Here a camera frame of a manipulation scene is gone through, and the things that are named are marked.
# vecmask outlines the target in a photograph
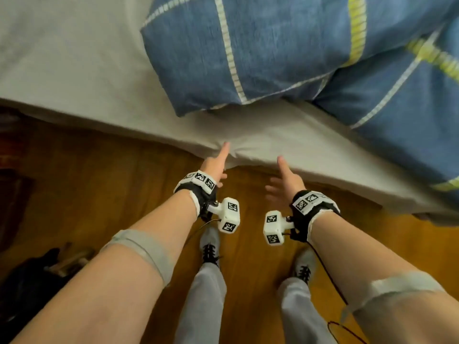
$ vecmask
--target black and white square marker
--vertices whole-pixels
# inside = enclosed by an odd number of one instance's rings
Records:
[[[276,222],[276,221],[277,221],[277,216],[276,215],[268,216],[266,218],[266,223]]]
[[[209,187],[211,190],[215,187],[215,184],[212,182],[211,179],[207,178],[206,180],[206,185]]]
[[[228,209],[236,211],[237,212],[237,204],[234,203],[228,203]]]
[[[198,180],[201,180],[201,181],[204,181],[206,179],[206,177],[203,174],[200,174],[200,173],[196,173],[195,177]]]
[[[301,210],[304,209],[304,207],[305,207],[306,205],[307,205],[307,203],[306,203],[304,200],[302,200],[301,202],[299,202],[298,204],[295,205],[295,208],[297,208],[298,210],[301,211]]]
[[[276,234],[267,235],[266,237],[268,238],[268,243],[270,244],[280,243],[279,237]]]
[[[236,228],[236,225],[233,223],[226,222],[222,227],[222,230],[232,232]]]
[[[312,203],[313,201],[315,201],[316,199],[318,199],[318,196],[316,196],[315,194],[311,194],[310,196],[308,196],[306,198],[306,200],[310,203]]]

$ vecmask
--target gray pants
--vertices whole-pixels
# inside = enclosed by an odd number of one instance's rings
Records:
[[[286,344],[336,344],[327,323],[311,302],[307,284],[296,277],[279,288]],[[204,263],[186,298],[175,344],[218,344],[226,284],[220,269]]]

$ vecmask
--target foot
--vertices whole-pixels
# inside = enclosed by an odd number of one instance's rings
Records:
[[[302,251],[295,261],[293,276],[301,279],[307,285],[316,270],[315,254],[312,248]]]
[[[209,227],[204,231],[199,242],[199,248],[202,251],[203,263],[213,263],[220,268],[220,237],[216,228]]]

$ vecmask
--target blue comforter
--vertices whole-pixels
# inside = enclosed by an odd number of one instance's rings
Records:
[[[459,208],[458,16],[459,0],[155,0],[141,32],[177,115],[312,101]]]

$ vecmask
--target hand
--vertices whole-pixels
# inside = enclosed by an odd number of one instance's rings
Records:
[[[303,180],[297,174],[291,172],[287,161],[282,156],[277,157],[277,165],[279,167],[280,175],[282,179],[272,177],[272,186],[265,186],[267,194],[267,200],[277,205],[290,205],[293,201],[293,197],[302,190],[305,190]]]
[[[225,142],[220,150],[220,153],[217,157],[209,157],[201,165],[202,172],[209,174],[212,178],[217,182],[217,186],[221,187],[223,184],[220,182],[222,179],[226,179],[228,175],[224,174],[223,171],[225,170],[225,162],[226,158],[229,154],[229,147],[230,143]]]

